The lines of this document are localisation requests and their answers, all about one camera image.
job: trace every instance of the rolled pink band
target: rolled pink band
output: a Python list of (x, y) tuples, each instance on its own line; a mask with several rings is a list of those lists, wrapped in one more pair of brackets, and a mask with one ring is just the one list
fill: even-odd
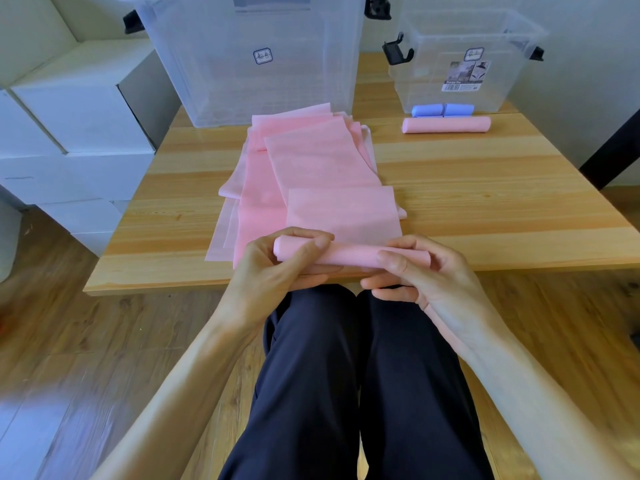
[(403, 133), (486, 133), (491, 128), (489, 116), (460, 118), (406, 118)]
[[(276, 258), (278, 258), (278, 261), (286, 261), (309, 241), (310, 239), (304, 237), (281, 235), (276, 239), (273, 246), (273, 253), (276, 255)], [(431, 265), (431, 255), (428, 251), (386, 248), (383, 246), (363, 246), (361, 244), (346, 244), (343, 242), (332, 242), (329, 249), (316, 261), (316, 264), (380, 268), (380, 264), (378, 263), (379, 251), (391, 251), (402, 254), (412, 263), (420, 266), (428, 267)]]

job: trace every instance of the large plastic storage box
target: large plastic storage box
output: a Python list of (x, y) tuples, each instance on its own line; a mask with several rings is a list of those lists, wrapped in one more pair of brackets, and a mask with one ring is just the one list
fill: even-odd
[(405, 0), (394, 49), (411, 60), (389, 69), (404, 112), (440, 103), (498, 111), (547, 36), (516, 7), (517, 0)]
[(325, 102), (351, 113), (365, 0), (125, 1), (196, 127)]

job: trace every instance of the wooden table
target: wooden table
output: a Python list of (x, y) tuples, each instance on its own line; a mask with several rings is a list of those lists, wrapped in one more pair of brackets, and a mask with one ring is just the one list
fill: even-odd
[[(640, 264), (640, 234), (510, 104), (487, 134), (404, 135), (381, 54), (360, 57), (353, 116), (372, 131), (380, 179), (422, 233), (475, 270)], [(91, 295), (225, 285), (231, 263), (205, 262), (246, 127), (196, 129), (184, 109), (84, 290)]]

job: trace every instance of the hand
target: hand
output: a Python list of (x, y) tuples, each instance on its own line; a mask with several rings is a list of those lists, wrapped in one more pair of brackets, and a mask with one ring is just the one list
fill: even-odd
[[(302, 246), (291, 259), (279, 264), (273, 254), (273, 244), (281, 235), (313, 240)], [(342, 269), (341, 266), (314, 265), (333, 238), (333, 234), (328, 232), (289, 227), (250, 242), (214, 317), (240, 332), (245, 346), (249, 345), (289, 291), (321, 285), (329, 279), (328, 273)]]
[[(387, 273), (360, 282), (373, 296), (417, 303), (462, 358), (484, 344), (488, 334), (508, 331), (462, 254), (419, 235), (405, 235), (387, 245), (428, 251), (431, 268), (417, 266), (400, 254), (380, 251), (378, 259)], [(382, 289), (393, 285), (402, 287)]]

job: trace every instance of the forearm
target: forearm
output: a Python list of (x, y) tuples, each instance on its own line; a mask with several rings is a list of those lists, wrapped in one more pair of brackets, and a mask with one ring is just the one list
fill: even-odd
[(243, 348), (214, 315), (93, 480), (179, 479)]
[(637, 478), (510, 332), (489, 339), (467, 361), (542, 478)]

